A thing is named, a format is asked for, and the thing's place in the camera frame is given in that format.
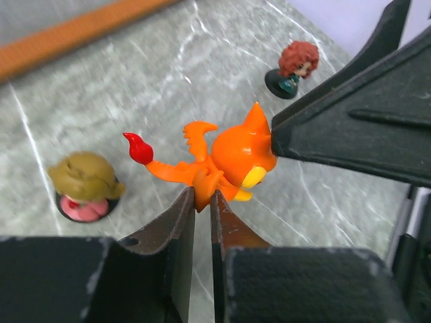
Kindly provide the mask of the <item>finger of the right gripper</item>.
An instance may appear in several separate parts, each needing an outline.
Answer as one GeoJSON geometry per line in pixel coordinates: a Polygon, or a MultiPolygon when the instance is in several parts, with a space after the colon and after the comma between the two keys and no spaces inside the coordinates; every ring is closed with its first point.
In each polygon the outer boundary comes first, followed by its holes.
{"type": "Polygon", "coordinates": [[[430,185],[430,31],[320,100],[273,119],[280,157],[430,185]]]}
{"type": "Polygon", "coordinates": [[[383,10],[370,38],[352,63],[375,63],[397,50],[411,0],[393,0],[383,10]]]}

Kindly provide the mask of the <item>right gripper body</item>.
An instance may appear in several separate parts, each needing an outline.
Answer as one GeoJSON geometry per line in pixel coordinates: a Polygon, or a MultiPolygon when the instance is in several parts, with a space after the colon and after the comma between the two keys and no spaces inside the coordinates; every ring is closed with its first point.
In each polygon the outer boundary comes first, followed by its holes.
{"type": "Polygon", "coordinates": [[[386,256],[413,322],[430,321],[430,189],[410,186],[386,256]]]}

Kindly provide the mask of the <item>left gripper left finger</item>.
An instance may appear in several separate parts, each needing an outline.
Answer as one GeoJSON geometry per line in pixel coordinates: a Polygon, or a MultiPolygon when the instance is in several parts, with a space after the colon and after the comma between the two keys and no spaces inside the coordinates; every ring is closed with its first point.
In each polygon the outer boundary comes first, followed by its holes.
{"type": "Polygon", "coordinates": [[[194,192],[133,234],[1,238],[2,322],[186,322],[194,192]]]}

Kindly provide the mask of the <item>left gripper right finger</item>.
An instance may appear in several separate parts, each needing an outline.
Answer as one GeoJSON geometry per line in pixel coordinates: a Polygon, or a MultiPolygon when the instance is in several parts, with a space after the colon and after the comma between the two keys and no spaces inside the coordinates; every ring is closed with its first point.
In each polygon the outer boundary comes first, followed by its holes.
{"type": "Polygon", "coordinates": [[[276,247],[210,202],[216,322],[409,322],[384,262],[357,248],[276,247]]]}

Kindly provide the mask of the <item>orange wooden two-tier shelf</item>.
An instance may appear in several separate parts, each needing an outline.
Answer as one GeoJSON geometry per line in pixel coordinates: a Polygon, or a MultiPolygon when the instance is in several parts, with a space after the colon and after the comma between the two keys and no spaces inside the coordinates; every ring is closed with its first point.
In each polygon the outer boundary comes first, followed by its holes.
{"type": "Polygon", "coordinates": [[[115,1],[1,47],[1,83],[23,75],[175,1],[115,1]]]}

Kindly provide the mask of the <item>red-haired small figurine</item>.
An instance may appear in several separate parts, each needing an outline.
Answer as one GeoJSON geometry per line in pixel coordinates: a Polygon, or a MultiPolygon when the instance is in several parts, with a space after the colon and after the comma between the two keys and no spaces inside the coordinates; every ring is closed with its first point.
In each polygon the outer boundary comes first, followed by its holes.
{"type": "Polygon", "coordinates": [[[281,99],[296,96],[301,79],[306,79],[318,67],[319,49],[309,42],[295,40],[281,53],[278,68],[268,71],[265,84],[268,90],[281,99]]]}

